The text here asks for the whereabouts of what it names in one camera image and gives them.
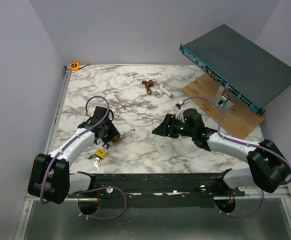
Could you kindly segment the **small brass long-shackle padlock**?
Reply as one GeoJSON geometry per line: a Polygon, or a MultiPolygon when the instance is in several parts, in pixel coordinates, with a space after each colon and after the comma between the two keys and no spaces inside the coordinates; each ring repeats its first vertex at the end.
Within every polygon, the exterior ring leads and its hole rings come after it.
{"type": "Polygon", "coordinates": [[[131,128],[129,131],[123,133],[123,134],[119,134],[117,136],[115,136],[111,142],[116,146],[118,144],[120,144],[124,139],[126,139],[127,137],[133,135],[135,133],[136,129],[135,128],[131,128]]]}

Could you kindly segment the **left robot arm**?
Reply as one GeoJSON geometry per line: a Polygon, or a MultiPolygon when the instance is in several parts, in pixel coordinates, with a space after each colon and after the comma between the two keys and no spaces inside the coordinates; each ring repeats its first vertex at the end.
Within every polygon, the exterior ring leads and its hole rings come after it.
{"type": "Polygon", "coordinates": [[[117,145],[121,134],[113,124],[113,111],[97,106],[94,113],[82,122],[73,136],[62,146],[48,154],[40,153],[34,158],[27,192],[44,202],[61,204],[69,194],[80,192],[84,197],[92,197],[97,190],[89,174],[70,173],[70,166],[93,144],[102,148],[117,145]]]}

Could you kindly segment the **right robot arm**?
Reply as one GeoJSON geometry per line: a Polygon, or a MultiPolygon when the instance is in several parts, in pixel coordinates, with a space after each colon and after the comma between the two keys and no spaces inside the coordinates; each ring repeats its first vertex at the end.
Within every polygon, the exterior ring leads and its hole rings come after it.
{"type": "Polygon", "coordinates": [[[248,164],[247,168],[230,169],[223,173],[221,180],[215,184],[219,195],[227,196],[239,187],[259,187],[273,193],[291,176],[291,167],[272,141],[245,141],[221,135],[205,126],[201,114],[194,108],[184,110],[182,115],[178,118],[175,114],[167,114],[152,134],[172,139],[189,137],[200,149],[223,153],[248,164]]]}

